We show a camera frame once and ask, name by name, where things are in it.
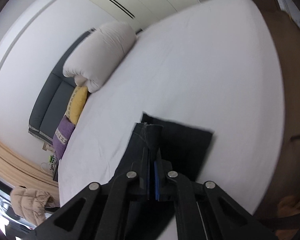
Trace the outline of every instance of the beige jacket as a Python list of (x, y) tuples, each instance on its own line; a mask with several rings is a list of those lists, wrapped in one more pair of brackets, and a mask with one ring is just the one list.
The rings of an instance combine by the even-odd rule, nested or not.
[(18, 216), (36, 226), (46, 220), (45, 206), (56, 206), (49, 192), (33, 188), (14, 188), (10, 193), (10, 201)]

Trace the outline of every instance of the upholstered headboard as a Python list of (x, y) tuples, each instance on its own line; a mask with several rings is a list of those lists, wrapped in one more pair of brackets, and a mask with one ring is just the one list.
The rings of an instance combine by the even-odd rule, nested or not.
[(63, 65), (74, 49), (95, 29), (82, 34), (65, 52), (50, 73), (32, 109), (29, 133), (52, 145), (53, 135), (64, 116), (69, 99), (76, 87), (73, 78), (62, 74)]

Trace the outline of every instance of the beige curtain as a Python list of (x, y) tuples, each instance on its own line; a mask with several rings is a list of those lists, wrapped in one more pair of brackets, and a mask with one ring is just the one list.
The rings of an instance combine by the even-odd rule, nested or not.
[(24, 186), (49, 192), (59, 200), (58, 183), (39, 165), (12, 152), (0, 142), (0, 177), (13, 186)]

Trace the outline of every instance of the black fabric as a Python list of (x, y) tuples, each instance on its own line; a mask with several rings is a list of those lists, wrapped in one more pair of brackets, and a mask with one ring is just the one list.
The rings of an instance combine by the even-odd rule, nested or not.
[[(210, 145), (212, 133), (163, 121), (143, 114), (137, 123), (127, 149), (111, 181), (130, 171), (135, 161), (141, 161), (144, 147), (157, 152), (160, 147), (162, 159), (172, 163), (173, 170), (191, 180), (199, 174), (203, 158)], [(126, 240), (154, 240), (162, 233), (174, 215), (173, 202), (132, 202), (129, 208)]]
[(66, 78), (63, 75), (63, 65), (74, 49), (93, 31), (94, 29), (91, 29), (82, 34), (63, 54), (47, 78), (32, 109), (28, 132), (49, 144), (52, 144), (51, 140), (39, 132), (53, 138), (76, 87), (73, 78)]
[(0, 181), (0, 190), (2, 190), (4, 193), (10, 195), (10, 192), (12, 191), (12, 188), (10, 188), (8, 185)]

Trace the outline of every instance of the mattress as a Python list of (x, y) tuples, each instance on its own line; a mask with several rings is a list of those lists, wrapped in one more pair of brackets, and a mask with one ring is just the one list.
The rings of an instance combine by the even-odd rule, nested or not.
[[(138, 36), (84, 107), (59, 162), (61, 204), (111, 179), (142, 112), (213, 130), (197, 182), (216, 182), (253, 213), (274, 173), (284, 123), (279, 60), (256, 5), (210, 0)], [(165, 239), (177, 235), (171, 223)]]

